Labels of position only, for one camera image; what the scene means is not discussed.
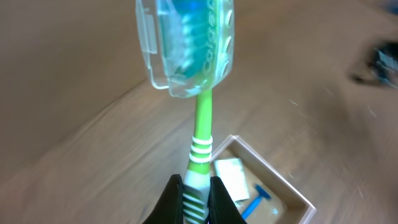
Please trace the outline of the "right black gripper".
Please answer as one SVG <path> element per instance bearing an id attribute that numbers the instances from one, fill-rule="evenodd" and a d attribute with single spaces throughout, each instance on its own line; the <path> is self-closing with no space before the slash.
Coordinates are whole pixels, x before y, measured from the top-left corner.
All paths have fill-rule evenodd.
<path id="1" fill-rule="evenodd" d="M 352 74 L 351 80 L 364 85 L 384 85 L 397 89 L 390 74 L 397 75 L 397 41 L 380 41 L 369 48 L 364 58 L 364 66 L 372 78 Z"/>

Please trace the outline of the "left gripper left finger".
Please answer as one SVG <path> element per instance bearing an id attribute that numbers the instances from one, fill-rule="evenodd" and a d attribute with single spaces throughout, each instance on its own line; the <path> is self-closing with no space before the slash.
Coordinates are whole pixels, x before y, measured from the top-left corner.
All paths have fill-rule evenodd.
<path id="1" fill-rule="evenodd" d="M 173 174 L 143 224 L 183 223 L 183 180 L 180 174 Z"/>

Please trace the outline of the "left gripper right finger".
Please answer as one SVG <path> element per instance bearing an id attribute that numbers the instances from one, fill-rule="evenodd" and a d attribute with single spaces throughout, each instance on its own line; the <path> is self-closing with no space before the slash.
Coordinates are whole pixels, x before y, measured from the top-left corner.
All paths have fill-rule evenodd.
<path id="1" fill-rule="evenodd" d="M 210 179 L 209 223 L 247 224 L 236 208 L 222 180 L 214 176 Z"/>

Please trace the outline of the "green white soap bar packet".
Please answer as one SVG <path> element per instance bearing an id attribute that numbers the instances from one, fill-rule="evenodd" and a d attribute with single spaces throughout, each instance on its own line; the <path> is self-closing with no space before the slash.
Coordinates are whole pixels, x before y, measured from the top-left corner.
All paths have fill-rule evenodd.
<path id="1" fill-rule="evenodd" d="M 249 198 L 249 190 L 243 163 L 239 158 L 221 159 L 214 162 L 216 175 L 222 180 L 232 201 Z"/>

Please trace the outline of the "blue disposable razor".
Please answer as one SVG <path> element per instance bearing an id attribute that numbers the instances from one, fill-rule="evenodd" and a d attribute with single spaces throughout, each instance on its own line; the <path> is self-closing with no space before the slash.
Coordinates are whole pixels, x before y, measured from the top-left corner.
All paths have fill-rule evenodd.
<path id="1" fill-rule="evenodd" d="M 242 213 L 242 218 L 245 220 L 247 219 L 250 214 L 252 214 L 252 212 L 256 209 L 256 207 L 260 204 L 261 200 L 271 200 L 272 197 L 267 193 L 267 191 L 261 187 L 259 184 L 256 184 L 254 186 L 255 190 L 257 191 L 257 197 L 255 199 L 253 199 L 248 206 L 246 207 L 246 209 L 243 211 Z"/>

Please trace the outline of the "green white toothbrush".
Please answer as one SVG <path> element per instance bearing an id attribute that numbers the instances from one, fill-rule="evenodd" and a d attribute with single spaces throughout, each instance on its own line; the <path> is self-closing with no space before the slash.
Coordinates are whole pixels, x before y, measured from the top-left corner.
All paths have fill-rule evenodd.
<path id="1" fill-rule="evenodd" d="M 233 0 L 136 0 L 136 21 L 152 86 L 195 98 L 195 125 L 182 187 L 185 223 L 208 223 L 213 89 L 233 67 Z"/>

